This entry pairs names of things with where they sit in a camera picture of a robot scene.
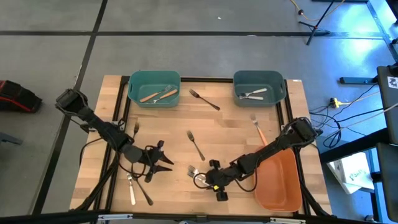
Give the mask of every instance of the teal bin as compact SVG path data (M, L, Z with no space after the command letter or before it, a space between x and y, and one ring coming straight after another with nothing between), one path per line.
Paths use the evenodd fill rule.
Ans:
M250 96L261 96L263 100L239 99L242 93L267 88L262 93ZM285 80L275 71L238 71L234 75L234 102L238 106L262 107L273 106L286 97Z
M175 71L138 71L134 72L129 81L129 98L142 108L167 108L178 104L180 99L180 75ZM156 103L148 103L159 99L162 95L168 93L160 93L150 100L141 103L139 100L153 93L162 91L167 85L171 85L172 91L177 89L177 93L159 100Z

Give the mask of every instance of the concrete floor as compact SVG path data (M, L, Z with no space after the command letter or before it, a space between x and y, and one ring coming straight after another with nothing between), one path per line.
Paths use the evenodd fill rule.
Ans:
M328 3L297 1L308 17L317 18ZM391 38L394 16L384 1L371 1ZM100 0L0 1L0 30L93 29ZM289 0L113 0L100 26L102 31L204 30L308 32ZM322 22L333 32L379 32L365 4L343 4ZM44 99L36 114L0 113L0 131L24 140L0 145L0 216L29 213L62 115L53 104L74 85L89 37L0 36L0 79L10 79ZM175 70L181 76L232 77L238 70L276 70L284 78L302 79L309 108L330 97L351 101L368 86L341 86L341 76L373 77L376 67L394 63L382 39L316 38L306 46L302 37L97 37L81 91L95 107L103 75L130 75L136 70ZM375 86L370 93L377 91ZM379 95L353 104L339 118L381 107ZM364 134L383 128L382 116L353 129ZM326 127L325 135L333 130ZM343 140L360 135L343 131ZM86 134L69 125L44 212L69 208L78 156ZM369 194L345 195L324 169L333 213L362 220L372 214Z

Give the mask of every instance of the wooden table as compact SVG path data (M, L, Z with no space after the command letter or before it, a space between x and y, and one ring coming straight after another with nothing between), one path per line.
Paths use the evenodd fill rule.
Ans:
M121 76L106 75L103 80L95 113L105 121L111 121L115 101L119 90ZM309 117L307 101L300 80L287 80L294 118ZM244 215L244 216L291 216L290 212L273 212L262 208L255 201L253 193L243 192L236 183L226 187L229 196L227 202L217 202L213 191L196 188L187 175L187 166L195 166L200 171L209 170L208 161L217 159L221 167L242 154L255 151L261 144L261 139L252 124L249 115L256 114L259 125L267 140L272 142L280 133L278 115L275 106L270 108L240 108L233 103L232 83L182 82L180 102L174 108L140 108L134 102L130 105L126 132L132 135L134 123L139 121L140 130L136 136L135 145L144 148L146 145L156 145L158 140L164 140L166 156L174 161L170 166L172 172L156 173L152 182L140 182L154 201L149 206L134 184L137 203L132 206L129 196L129 185L126 172L119 168L112 212L132 213L173 213L173 214L207 214L207 215ZM188 90L193 88L201 96L218 105L217 111L204 101L192 97ZM126 100L124 91L120 116ZM285 103L282 102L284 120L287 121ZM187 138L186 131L191 130L195 140L206 156L202 162L192 142ZM90 133L87 141L98 138L98 133ZM98 141L85 149L83 161L76 181L70 208L79 206L93 187L97 184L103 163L106 143ZM301 160L305 183L322 208L331 213L329 198L318 150L309 145L301 150ZM130 163L122 159L124 167ZM141 170L140 165L134 165L135 171ZM252 178L243 182L243 187L252 187ZM100 208L104 208L108 187L104 188Z

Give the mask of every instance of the orange plastic tray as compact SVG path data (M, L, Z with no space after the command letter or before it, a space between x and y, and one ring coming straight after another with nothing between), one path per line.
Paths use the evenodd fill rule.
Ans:
M257 168L257 202L272 211L295 212L302 205L299 175L291 149L278 152Z

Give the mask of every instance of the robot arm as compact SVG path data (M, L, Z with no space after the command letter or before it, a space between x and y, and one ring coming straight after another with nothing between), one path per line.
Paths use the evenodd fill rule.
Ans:
M264 146L257 152L235 159L229 163L230 166L227 168L219 169L220 162L211 160L210 166L213 169L205 174L206 183L209 185L209 189L213 189L216 192L218 201L228 200L228 195L224 188L232 181L242 181L248 178L255 173L262 161L290 147L305 147L311 144L321 133L321 131L316 131L312 128L308 118L296 118L285 126L274 142Z
M144 161L143 150L133 146L133 138L115 127L114 124L104 122L87 105L87 97L80 91L68 89L57 98L57 109L70 116L77 116L86 121L89 126L95 128L99 135L108 142L111 147L124 154L131 163Z

